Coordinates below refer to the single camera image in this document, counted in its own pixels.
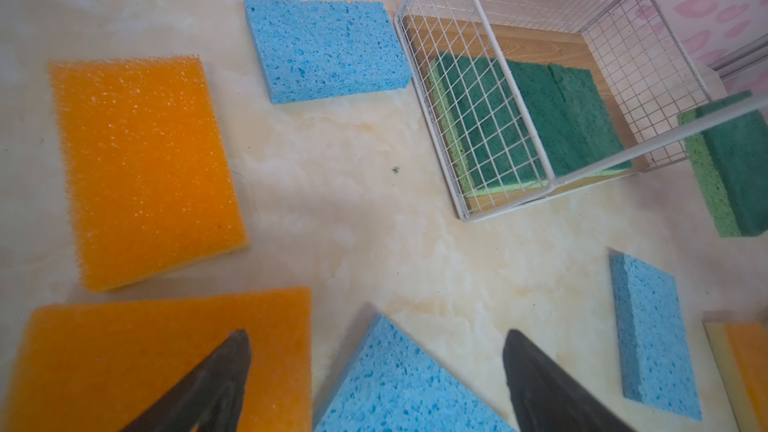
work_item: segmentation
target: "wooden base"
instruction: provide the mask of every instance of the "wooden base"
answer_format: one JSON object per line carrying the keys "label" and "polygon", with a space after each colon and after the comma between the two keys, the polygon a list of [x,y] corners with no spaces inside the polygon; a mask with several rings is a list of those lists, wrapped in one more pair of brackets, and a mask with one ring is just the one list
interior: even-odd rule
{"label": "wooden base", "polygon": [[[416,52],[416,63],[422,77],[428,76],[428,66],[438,52],[450,52],[457,55],[494,57],[488,36],[482,24],[439,19],[437,17],[407,16],[403,20],[406,34]],[[594,83],[600,98],[608,108],[619,140],[625,149],[638,144],[634,134],[624,118],[613,93],[610,91],[600,66],[594,60],[589,46],[579,34],[550,32],[512,26],[492,26],[496,41],[504,53],[504,58],[516,62],[534,62],[547,65],[557,63],[566,67],[577,67],[592,72]],[[436,103],[435,97],[429,97]],[[586,177],[550,192],[550,196],[561,194],[582,186],[624,176],[648,168],[648,160],[641,156],[632,161],[633,167],[613,176]],[[488,196],[467,197],[470,214],[485,212],[503,206],[530,193],[526,191],[498,192]]]}

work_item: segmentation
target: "floor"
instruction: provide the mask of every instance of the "floor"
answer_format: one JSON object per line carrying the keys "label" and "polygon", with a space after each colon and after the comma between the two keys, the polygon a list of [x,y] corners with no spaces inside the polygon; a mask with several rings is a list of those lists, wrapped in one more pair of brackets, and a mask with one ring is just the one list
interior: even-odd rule
{"label": "floor", "polygon": [[[38,306],[307,284],[318,401],[385,312],[512,424],[500,352],[520,328],[638,431],[736,430],[701,319],[766,306],[768,236],[718,239],[686,163],[465,224],[412,86],[272,106],[242,0],[0,0],[0,16],[0,390]],[[89,294],[45,63],[182,53],[205,65],[253,245]],[[621,397],[610,248],[677,277],[703,422]]]}

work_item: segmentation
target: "blue cellulose sponge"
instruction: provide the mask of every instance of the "blue cellulose sponge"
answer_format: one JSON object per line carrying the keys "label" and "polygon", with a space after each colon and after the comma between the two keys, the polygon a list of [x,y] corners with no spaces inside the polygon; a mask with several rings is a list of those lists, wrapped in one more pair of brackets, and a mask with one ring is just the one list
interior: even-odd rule
{"label": "blue cellulose sponge", "polygon": [[411,79],[381,2],[244,3],[272,103],[401,89]]}
{"label": "blue cellulose sponge", "polygon": [[610,256],[624,396],[701,420],[674,277],[626,254]]}
{"label": "blue cellulose sponge", "polygon": [[374,430],[513,432],[383,315],[371,323],[314,426],[315,432]]}

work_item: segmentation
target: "white wire basket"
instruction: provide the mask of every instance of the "white wire basket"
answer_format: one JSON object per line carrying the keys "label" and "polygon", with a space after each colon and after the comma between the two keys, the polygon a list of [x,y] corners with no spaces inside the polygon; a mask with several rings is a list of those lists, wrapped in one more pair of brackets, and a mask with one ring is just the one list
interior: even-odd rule
{"label": "white wire basket", "polygon": [[[395,25],[465,221],[685,160],[681,139],[725,120],[678,127],[712,98],[655,0],[403,0]],[[562,141],[605,133],[615,153],[563,173],[518,88],[534,76],[514,62],[590,70],[610,122]]]}

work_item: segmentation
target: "green scrub sponge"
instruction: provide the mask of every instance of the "green scrub sponge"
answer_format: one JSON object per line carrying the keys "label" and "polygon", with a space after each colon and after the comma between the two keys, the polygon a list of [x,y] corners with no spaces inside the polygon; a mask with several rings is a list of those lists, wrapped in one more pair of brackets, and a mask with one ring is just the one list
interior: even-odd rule
{"label": "green scrub sponge", "polygon": [[[743,100],[745,91],[678,115],[681,124]],[[685,139],[707,208],[721,237],[768,230],[768,126],[758,111]]]}
{"label": "green scrub sponge", "polygon": [[[624,149],[588,70],[507,63],[557,176]],[[503,77],[498,62],[485,57],[439,53],[429,67],[438,119],[466,196],[546,184],[540,161],[531,161],[533,142]],[[631,167],[625,162],[595,175]]]}

